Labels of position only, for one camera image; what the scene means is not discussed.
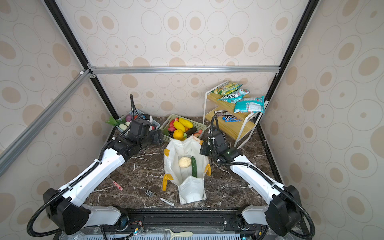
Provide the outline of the green cucumber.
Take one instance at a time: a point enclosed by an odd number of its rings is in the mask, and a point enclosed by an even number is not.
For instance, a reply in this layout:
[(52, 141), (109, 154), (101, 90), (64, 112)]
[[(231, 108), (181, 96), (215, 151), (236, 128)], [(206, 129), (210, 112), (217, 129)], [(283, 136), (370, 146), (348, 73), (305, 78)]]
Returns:
[(198, 175), (197, 175), (197, 161), (195, 159), (195, 157), (191, 157), (191, 168), (192, 168), (192, 176), (194, 178), (196, 178)]

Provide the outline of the white grocery bag yellow handles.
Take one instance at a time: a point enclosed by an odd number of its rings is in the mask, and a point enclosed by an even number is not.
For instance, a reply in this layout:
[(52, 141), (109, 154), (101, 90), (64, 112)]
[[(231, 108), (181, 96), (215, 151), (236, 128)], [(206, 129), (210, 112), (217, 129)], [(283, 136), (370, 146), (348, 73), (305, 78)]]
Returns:
[[(164, 150), (164, 177), (162, 190), (167, 190), (167, 183), (171, 182), (178, 188), (180, 204), (185, 205), (207, 199), (205, 192), (205, 177), (210, 176), (211, 166), (208, 157), (200, 155), (203, 141), (191, 136), (186, 140), (171, 140)], [(192, 176), (191, 166), (179, 167), (182, 157), (195, 157), (197, 161), (197, 177)]]

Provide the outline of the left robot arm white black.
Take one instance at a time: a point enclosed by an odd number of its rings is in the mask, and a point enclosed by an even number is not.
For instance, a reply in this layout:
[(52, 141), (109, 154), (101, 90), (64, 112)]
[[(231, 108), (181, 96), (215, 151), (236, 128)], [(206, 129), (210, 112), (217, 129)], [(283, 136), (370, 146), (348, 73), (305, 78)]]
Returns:
[[(27, 224), (29, 236), (39, 238), (59, 232), (72, 235), (87, 227), (116, 226), (122, 229), (127, 225), (127, 214), (123, 208), (89, 206), (85, 200), (104, 179), (129, 159), (150, 145), (163, 143), (161, 130), (157, 130), (149, 119), (140, 115), (133, 97), (130, 98), (133, 115), (131, 123), (102, 147), (98, 158), (81, 174), (58, 190), (50, 188), (44, 193), (44, 204)], [(58, 229), (42, 233), (35, 231), (34, 223), (42, 213), (46, 213)]]

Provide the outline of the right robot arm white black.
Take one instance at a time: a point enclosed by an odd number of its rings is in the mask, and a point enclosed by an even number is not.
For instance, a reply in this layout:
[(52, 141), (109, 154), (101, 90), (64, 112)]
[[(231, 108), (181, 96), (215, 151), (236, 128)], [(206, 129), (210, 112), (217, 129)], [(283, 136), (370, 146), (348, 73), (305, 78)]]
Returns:
[(240, 213), (246, 226), (268, 226), (277, 235), (292, 234), (297, 238), (311, 239), (316, 228), (310, 214), (301, 203), (299, 191), (292, 185), (286, 187), (273, 180), (236, 147), (229, 147), (219, 128), (217, 116), (213, 116), (209, 137), (201, 146), (200, 154), (211, 157), (220, 166), (230, 169), (243, 178), (264, 199), (267, 206), (247, 206)]

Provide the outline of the teal m&m snack bag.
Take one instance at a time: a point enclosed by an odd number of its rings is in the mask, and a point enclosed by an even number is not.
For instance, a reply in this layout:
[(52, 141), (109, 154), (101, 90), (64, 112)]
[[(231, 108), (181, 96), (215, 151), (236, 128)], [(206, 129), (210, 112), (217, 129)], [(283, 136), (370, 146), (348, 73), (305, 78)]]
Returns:
[(233, 103), (242, 100), (245, 95), (249, 94), (250, 92), (247, 89), (238, 89), (235, 92), (232, 92), (226, 96), (221, 97), (218, 99), (218, 101), (227, 102), (227, 103)]

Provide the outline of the teal snack bag front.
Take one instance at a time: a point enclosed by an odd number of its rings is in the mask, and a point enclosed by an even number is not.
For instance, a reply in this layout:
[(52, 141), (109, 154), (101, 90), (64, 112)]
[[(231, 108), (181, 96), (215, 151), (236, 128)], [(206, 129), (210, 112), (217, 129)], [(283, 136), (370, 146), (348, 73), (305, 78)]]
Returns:
[(234, 113), (264, 113), (264, 97), (243, 98), (235, 103)]

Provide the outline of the green yellow snack bag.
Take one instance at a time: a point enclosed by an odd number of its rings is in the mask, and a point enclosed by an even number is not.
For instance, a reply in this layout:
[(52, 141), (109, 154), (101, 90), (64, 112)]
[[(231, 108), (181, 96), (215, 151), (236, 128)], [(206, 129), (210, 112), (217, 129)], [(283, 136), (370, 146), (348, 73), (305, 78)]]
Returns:
[(240, 84), (240, 83), (228, 82), (225, 85), (217, 87), (215, 90), (213, 90), (213, 93), (217, 94), (217, 95), (221, 95), (221, 96), (227, 96), (227, 95), (237, 91), (242, 86), (243, 86), (243, 84)]

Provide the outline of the white radish with leaves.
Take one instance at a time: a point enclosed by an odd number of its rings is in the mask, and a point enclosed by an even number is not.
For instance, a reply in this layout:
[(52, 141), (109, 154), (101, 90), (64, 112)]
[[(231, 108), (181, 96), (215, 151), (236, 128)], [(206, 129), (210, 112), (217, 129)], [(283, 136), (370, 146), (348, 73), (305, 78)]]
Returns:
[(125, 120), (114, 119), (113, 116), (110, 116), (106, 123), (114, 127), (119, 127), (122, 131), (125, 131), (130, 125), (130, 123), (127, 124)]

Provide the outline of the purple red cabbage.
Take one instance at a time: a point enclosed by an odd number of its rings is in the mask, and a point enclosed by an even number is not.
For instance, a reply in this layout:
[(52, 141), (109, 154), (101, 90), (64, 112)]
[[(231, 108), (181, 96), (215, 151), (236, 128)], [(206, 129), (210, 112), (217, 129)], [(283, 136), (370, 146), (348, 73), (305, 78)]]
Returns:
[(131, 122), (134, 117), (132, 115), (127, 115), (125, 117), (126, 122)]

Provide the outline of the blue plastic vegetable basket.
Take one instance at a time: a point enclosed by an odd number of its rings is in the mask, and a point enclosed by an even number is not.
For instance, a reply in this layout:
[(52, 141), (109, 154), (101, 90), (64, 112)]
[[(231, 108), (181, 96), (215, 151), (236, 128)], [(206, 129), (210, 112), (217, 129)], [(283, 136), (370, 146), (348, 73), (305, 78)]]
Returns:
[[(125, 120), (125, 117), (126, 117), (126, 116), (127, 116), (127, 115), (120, 117), (119, 120)], [(150, 121), (152, 124), (154, 124), (156, 130), (160, 128), (161, 125), (160, 125), (160, 124), (159, 124), (159, 123), (158, 123), (158, 122), (157, 122), (151, 115), (140, 112), (140, 116), (141, 116), (143, 119), (148, 120), (148, 121)], [(138, 117), (139, 117), (138, 115), (135, 115), (134, 118), (133, 118), (133, 120), (136, 120)]]

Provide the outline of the green plastic fruit basket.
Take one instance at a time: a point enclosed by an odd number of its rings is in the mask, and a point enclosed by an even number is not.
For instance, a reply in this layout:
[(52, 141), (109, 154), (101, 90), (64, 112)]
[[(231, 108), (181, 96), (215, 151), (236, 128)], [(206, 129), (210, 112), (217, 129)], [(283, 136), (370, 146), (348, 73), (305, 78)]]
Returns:
[(183, 141), (190, 136), (200, 139), (206, 128), (204, 124), (172, 114), (162, 124), (160, 130), (164, 134), (164, 140), (170, 142), (173, 139)]

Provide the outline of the dark eggplant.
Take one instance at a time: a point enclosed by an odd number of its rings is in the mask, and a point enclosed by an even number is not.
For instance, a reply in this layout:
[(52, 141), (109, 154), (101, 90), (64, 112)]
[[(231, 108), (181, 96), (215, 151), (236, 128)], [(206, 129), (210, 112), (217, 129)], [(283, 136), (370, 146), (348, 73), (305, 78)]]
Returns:
[(190, 135), (193, 135), (194, 133), (197, 132), (197, 128), (196, 127), (193, 127), (191, 129), (188, 129), (186, 132), (185, 132), (185, 136), (188, 137)]

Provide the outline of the pink dragon fruit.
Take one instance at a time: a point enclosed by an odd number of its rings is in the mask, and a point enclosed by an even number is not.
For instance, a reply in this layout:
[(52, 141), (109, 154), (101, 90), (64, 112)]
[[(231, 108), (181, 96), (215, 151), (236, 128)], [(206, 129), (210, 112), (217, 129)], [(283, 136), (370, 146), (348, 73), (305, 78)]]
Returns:
[(169, 128), (168, 128), (169, 132), (174, 132), (176, 130), (176, 128), (174, 127), (174, 122), (175, 122), (175, 120), (172, 120), (170, 122), (170, 125), (169, 125)]

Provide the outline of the dark chocolate bar packet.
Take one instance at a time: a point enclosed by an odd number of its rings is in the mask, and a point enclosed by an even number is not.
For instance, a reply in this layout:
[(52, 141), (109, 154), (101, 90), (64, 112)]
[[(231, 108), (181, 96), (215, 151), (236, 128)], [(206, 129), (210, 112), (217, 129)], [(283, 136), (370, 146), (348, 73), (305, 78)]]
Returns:
[(214, 111), (217, 117), (231, 116), (232, 114), (225, 110)]

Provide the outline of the yellow mango back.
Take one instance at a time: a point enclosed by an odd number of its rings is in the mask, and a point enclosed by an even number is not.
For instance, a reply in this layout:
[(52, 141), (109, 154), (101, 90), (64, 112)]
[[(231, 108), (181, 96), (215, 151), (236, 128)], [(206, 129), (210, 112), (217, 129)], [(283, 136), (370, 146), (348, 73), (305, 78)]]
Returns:
[(181, 123), (184, 127), (188, 128), (188, 129), (191, 129), (191, 128), (194, 127), (192, 122), (190, 122), (190, 121), (188, 121), (186, 119), (179, 118), (179, 123)]

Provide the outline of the yellow mango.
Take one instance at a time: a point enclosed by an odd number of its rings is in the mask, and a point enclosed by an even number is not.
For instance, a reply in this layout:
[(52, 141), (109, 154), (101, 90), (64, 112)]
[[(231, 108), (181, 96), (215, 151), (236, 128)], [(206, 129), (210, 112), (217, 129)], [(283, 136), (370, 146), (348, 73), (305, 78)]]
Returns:
[(179, 121), (175, 121), (174, 122), (174, 127), (176, 128), (176, 130), (180, 130), (182, 131), (183, 133), (186, 132), (186, 128), (183, 124), (181, 124)]
[(179, 118), (179, 123), (181, 123), (184, 127), (188, 128), (188, 129), (191, 129), (191, 128), (194, 127), (192, 122), (190, 122), (190, 121), (188, 121), (186, 119)]

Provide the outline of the wrinkled yellow orange fruit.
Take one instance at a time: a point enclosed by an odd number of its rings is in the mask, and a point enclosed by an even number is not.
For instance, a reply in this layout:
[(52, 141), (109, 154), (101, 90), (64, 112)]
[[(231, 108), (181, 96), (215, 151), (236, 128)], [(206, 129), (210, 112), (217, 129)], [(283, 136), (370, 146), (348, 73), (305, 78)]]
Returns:
[(175, 130), (173, 132), (173, 138), (175, 140), (182, 140), (184, 138), (184, 132), (182, 130)]

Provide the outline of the yellow mango front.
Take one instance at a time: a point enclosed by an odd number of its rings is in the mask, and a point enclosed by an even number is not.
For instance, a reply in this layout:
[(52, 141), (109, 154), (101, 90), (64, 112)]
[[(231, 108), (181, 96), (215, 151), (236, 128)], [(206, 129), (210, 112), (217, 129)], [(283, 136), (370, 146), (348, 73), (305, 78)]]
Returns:
[(176, 128), (176, 130), (180, 130), (182, 131), (183, 133), (186, 132), (186, 128), (183, 124), (181, 124), (179, 121), (175, 121), (174, 122), (174, 127)]

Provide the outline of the metal fork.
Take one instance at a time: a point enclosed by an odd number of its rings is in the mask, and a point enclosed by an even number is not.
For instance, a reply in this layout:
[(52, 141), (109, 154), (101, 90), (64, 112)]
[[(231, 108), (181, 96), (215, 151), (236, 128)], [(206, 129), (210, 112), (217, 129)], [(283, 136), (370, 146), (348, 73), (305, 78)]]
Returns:
[(146, 194), (147, 196), (149, 196), (149, 197), (154, 197), (154, 196), (155, 196), (155, 194), (154, 194), (153, 192), (149, 191), (149, 190), (146, 190), (146, 191), (145, 191), (145, 194)]

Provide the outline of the white plastic knife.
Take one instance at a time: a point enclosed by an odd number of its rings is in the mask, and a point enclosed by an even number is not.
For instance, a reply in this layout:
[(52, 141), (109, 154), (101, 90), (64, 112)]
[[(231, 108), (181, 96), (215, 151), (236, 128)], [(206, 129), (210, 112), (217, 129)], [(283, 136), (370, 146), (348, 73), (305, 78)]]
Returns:
[(169, 200), (166, 200), (166, 199), (164, 199), (164, 198), (160, 198), (160, 200), (161, 200), (162, 202), (166, 203), (167, 205), (170, 205), (170, 206), (174, 206), (174, 205), (175, 205), (173, 202), (171, 202), (171, 201), (169, 201)]

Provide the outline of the cream plastic spatula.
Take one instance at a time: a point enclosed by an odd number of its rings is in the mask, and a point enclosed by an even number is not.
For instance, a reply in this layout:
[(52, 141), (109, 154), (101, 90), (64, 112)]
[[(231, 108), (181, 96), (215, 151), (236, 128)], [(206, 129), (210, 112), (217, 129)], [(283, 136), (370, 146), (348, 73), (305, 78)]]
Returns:
[(165, 229), (164, 240), (173, 240), (175, 238), (189, 238), (192, 237), (193, 232), (178, 232), (175, 233), (171, 229)]

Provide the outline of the silver aluminium side bar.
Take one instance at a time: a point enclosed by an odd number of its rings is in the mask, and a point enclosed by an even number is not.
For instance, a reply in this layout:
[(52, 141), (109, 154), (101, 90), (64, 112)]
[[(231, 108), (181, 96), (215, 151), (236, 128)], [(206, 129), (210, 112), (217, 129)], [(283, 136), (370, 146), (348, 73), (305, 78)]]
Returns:
[(79, 74), (41, 114), (9, 145), (1, 154), (1, 175), (3, 175), (32, 140), (42, 131), (48, 122), (59, 112), (69, 98), (85, 80), (91, 76), (90, 70)]

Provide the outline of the wooden shelf white frame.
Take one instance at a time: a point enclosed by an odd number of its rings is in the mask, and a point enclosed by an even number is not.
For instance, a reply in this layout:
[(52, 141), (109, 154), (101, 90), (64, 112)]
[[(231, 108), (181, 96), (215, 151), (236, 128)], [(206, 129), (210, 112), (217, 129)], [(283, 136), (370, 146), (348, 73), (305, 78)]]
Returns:
[(225, 81), (212, 89), (205, 92), (204, 111), (202, 123), (205, 120), (212, 120), (215, 115), (215, 111), (225, 110), (231, 115), (239, 119), (239, 122), (228, 122), (219, 119), (220, 129), (229, 137), (235, 140), (234, 146), (240, 149), (247, 141), (249, 141), (257, 127), (257, 124), (261, 120), (263, 113), (234, 113), (235, 104), (218, 101), (219, 95), (214, 94), (213, 91), (221, 86), (228, 84), (229, 81)]

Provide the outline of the pink handled tool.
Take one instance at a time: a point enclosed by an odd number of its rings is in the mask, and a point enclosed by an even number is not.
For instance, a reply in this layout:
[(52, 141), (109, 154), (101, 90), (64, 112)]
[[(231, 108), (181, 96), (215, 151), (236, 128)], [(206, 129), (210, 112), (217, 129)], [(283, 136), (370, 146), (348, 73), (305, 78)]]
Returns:
[(116, 181), (114, 181), (113, 179), (110, 179), (112, 181), (112, 183), (120, 190), (120, 191), (123, 191), (123, 187), (120, 186)]

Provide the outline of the silver aluminium frame bar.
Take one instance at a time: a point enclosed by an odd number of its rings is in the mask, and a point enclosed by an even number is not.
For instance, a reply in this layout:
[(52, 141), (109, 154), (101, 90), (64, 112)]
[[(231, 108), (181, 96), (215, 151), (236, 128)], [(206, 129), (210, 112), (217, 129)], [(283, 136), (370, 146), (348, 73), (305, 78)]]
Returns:
[(278, 73), (279, 66), (91, 67), (95, 74)]

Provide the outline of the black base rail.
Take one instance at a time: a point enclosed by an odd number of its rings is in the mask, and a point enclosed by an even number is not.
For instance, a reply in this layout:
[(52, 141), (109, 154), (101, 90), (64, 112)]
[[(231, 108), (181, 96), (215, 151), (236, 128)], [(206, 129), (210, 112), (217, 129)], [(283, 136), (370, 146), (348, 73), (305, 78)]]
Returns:
[(135, 227), (223, 227), (246, 232), (268, 226), (279, 236), (290, 233), (311, 239), (315, 226), (310, 215), (293, 206), (244, 206), (240, 209), (124, 209), (119, 206), (74, 206), (62, 202), (48, 207), (47, 216), (67, 235), (101, 226), (109, 232), (133, 232)]

